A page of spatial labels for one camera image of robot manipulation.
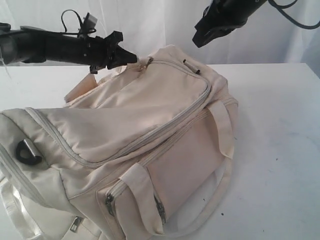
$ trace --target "cream bag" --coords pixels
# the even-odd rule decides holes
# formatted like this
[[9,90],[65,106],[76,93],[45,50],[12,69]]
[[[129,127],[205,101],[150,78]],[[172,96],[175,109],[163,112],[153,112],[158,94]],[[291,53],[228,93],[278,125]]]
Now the cream bag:
[[[223,76],[167,46],[64,108],[3,111],[2,199],[26,239],[188,234],[229,183],[237,110]],[[167,233],[169,218],[221,166],[199,216]]]

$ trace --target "tabletop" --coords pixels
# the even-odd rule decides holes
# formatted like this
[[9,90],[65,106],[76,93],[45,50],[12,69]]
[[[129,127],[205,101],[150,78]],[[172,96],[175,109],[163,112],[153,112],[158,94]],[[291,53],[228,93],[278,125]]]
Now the tabletop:
[[[239,101],[232,178],[210,219],[178,239],[319,239],[320,79],[304,63],[210,67]],[[0,67],[0,110],[59,107],[88,73],[86,66],[7,70]],[[1,236],[20,239],[2,205]]]

